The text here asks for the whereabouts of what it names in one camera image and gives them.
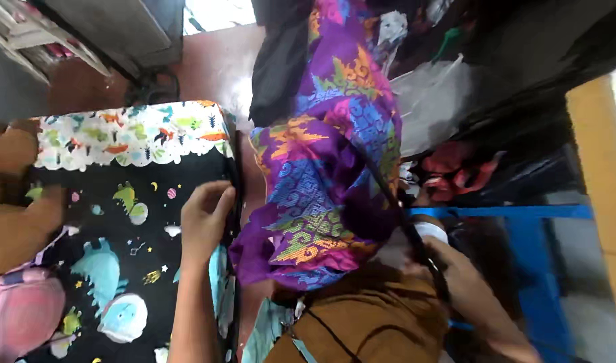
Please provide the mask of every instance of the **plastic bag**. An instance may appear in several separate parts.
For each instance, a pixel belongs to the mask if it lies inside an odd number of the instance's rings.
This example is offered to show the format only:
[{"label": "plastic bag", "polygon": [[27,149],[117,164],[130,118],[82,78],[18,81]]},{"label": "plastic bag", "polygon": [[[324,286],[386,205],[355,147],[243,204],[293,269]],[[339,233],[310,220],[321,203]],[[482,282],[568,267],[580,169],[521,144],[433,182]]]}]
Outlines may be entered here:
[{"label": "plastic bag", "polygon": [[462,62],[426,62],[391,80],[402,117],[402,156],[431,149],[449,139],[472,91],[471,68]]}]

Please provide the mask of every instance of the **batik cloth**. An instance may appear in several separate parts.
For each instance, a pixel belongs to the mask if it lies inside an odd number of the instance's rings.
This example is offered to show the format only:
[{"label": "batik cloth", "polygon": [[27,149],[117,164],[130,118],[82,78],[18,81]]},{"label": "batik cloth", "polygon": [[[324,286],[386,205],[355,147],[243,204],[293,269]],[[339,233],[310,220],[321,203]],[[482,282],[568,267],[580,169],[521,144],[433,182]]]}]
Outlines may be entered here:
[{"label": "batik cloth", "polygon": [[376,24],[361,1],[315,2],[296,117],[250,135],[267,200],[230,247],[242,284],[331,284],[391,234],[393,213],[360,154],[394,193],[401,120],[372,57]]}]

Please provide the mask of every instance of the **pink fabric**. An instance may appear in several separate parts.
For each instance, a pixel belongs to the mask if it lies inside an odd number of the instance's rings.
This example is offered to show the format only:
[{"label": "pink fabric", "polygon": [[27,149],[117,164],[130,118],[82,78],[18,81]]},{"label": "pink fabric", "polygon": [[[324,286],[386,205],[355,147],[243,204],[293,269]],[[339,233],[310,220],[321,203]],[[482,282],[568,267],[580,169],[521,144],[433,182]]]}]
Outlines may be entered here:
[{"label": "pink fabric", "polygon": [[38,348],[59,325],[65,294],[56,278],[42,279],[47,274],[30,269],[24,271],[24,283],[0,285],[0,363]]}]

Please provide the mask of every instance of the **black fabric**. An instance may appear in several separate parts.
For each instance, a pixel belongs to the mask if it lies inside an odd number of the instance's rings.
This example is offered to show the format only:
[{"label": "black fabric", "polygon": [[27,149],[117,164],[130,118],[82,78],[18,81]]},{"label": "black fabric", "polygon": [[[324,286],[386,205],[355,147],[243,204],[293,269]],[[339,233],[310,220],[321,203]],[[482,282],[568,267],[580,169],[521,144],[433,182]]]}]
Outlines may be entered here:
[{"label": "black fabric", "polygon": [[[65,212],[65,223],[80,226],[80,233],[65,236],[44,257],[44,266],[53,269],[62,281],[66,291],[64,314],[71,307],[82,312],[80,321],[82,334],[70,346],[64,359],[56,359],[48,347],[40,348],[26,357],[29,363],[63,362],[82,363],[100,358],[104,363],[111,362],[155,362],[154,349],[166,347],[170,341],[173,326],[176,292],[178,285],[173,283],[174,275],[180,266],[180,235],[172,238],[164,230],[167,224],[180,226],[180,210],[194,188],[204,182],[217,179],[231,179],[235,175],[233,159],[225,158],[216,149],[203,156],[183,156],[180,164],[159,165],[151,163],[145,167],[133,165],[120,167],[115,161],[110,166],[89,166],[85,172],[33,169],[30,180],[41,181],[44,185],[59,183],[67,187],[68,195],[73,191],[80,194],[78,202],[71,202]],[[122,204],[113,200],[118,184],[131,183],[139,202],[149,208],[146,221],[134,226],[126,215]],[[157,191],[150,184],[158,183]],[[176,197],[169,199],[167,189],[174,188]],[[100,205],[104,214],[94,215],[92,205]],[[238,218],[232,215],[227,222],[226,231],[238,234]],[[70,267],[84,255],[83,244],[91,242],[99,248],[99,237],[108,239],[111,250],[120,261],[120,279],[128,279],[125,293],[136,293],[143,298],[149,315],[147,326],[140,338],[132,343],[118,344],[106,335],[97,332],[100,318],[95,318],[97,306],[91,306],[92,296],[88,296],[88,283],[75,288],[77,281],[84,281],[80,275],[72,275]],[[222,243],[229,245],[231,235],[226,232]],[[145,245],[131,256],[131,248]],[[143,277],[151,271],[161,271],[167,265],[167,272],[153,284],[144,284]]]},{"label": "black fabric", "polygon": [[267,127],[293,112],[308,56],[312,0],[254,0],[253,6],[266,35],[252,75],[250,119]]}]

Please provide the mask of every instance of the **white fabric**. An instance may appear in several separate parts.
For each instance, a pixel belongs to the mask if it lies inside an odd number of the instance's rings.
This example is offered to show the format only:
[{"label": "white fabric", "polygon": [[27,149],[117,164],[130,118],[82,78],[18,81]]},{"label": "white fabric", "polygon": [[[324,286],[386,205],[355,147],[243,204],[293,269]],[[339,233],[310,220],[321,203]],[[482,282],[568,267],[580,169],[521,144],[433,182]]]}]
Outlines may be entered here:
[{"label": "white fabric", "polygon": [[449,238],[447,237],[447,233],[435,224],[429,223],[427,221],[419,221],[414,226],[416,226],[416,231],[421,237],[432,236],[446,244],[449,244]]}]

